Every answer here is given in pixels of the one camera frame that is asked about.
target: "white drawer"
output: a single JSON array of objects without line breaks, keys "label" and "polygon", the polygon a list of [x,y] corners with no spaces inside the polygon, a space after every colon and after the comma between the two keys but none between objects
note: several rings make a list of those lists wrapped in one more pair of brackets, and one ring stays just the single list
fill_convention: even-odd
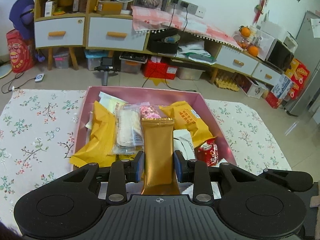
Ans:
[{"label": "white drawer", "polygon": [[280,76],[281,75],[278,72],[261,63],[258,64],[257,68],[252,74],[253,78],[261,80],[272,86],[275,86],[278,83]]},{"label": "white drawer", "polygon": [[232,68],[237,72],[251,75],[258,64],[258,61],[240,53],[236,49],[222,46],[217,57],[217,63],[228,68]]},{"label": "white drawer", "polygon": [[[116,34],[126,37],[115,37]],[[88,47],[143,50],[147,32],[136,33],[132,20],[91,17]]]},{"label": "white drawer", "polygon": [[[84,19],[73,17],[35,22],[36,48],[83,45]],[[54,36],[57,32],[61,32],[60,35]]]}]

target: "metal screw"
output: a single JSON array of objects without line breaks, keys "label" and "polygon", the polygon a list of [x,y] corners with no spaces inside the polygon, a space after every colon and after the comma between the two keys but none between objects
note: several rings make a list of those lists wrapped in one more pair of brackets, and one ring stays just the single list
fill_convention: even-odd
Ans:
[{"label": "metal screw", "polygon": [[201,202],[208,202],[211,200],[211,197],[208,194],[199,194],[196,196],[196,199]]},{"label": "metal screw", "polygon": [[123,200],[124,197],[121,194],[112,194],[109,196],[109,200],[113,202],[119,202]]}]

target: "cabinet leg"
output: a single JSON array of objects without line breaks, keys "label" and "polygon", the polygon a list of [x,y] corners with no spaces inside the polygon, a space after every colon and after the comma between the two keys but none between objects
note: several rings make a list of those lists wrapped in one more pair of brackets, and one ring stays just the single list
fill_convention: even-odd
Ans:
[{"label": "cabinet leg", "polygon": [[69,47],[69,52],[72,60],[73,69],[78,70],[79,66],[78,66],[76,55],[75,55],[75,48]]},{"label": "cabinet leg", "polygon": [[52,70],[53,65],[53,48],[48,49],[48,70]]},{"label": "cabinet leg", "polygon": [[210,79],[210,83],[214,84],[214,80],[216,79],[217,75],[218,75],[218,68],[214,68],[214,70],[212,71],[212,76]]}]

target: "red snack package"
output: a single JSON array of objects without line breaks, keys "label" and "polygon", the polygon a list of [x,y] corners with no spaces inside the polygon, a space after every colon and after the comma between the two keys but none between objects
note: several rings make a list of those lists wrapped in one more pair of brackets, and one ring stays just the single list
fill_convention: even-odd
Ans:
[{"label": "red snack package", "polygon": [[218,163],[218,147],[214,143],[215,138],[206,140],[196,153],[196,157],[199,161],[203,161],[208,167],[215,166]]}]

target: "pink checkered cloth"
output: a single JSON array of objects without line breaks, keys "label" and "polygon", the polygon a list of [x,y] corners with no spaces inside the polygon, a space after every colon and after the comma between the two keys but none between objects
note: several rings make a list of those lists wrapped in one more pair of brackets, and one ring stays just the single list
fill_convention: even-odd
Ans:
[{"label": "pink checkered cloth", "polygon": [[[132,15],[132,25],[135,31],[161,30],[166,29],[169,26],[183,30],[187,23],[185,16],[175,14],[173,15],[172,23],[170,25],[172,14],[139,6],[132,6]],[[213,39],[242,50],[231,36],[219,30],[214,25],[199,20],[198,17],[193,15],[188,15],[188,24],[185,31],[203,36],[204,39]]]}]

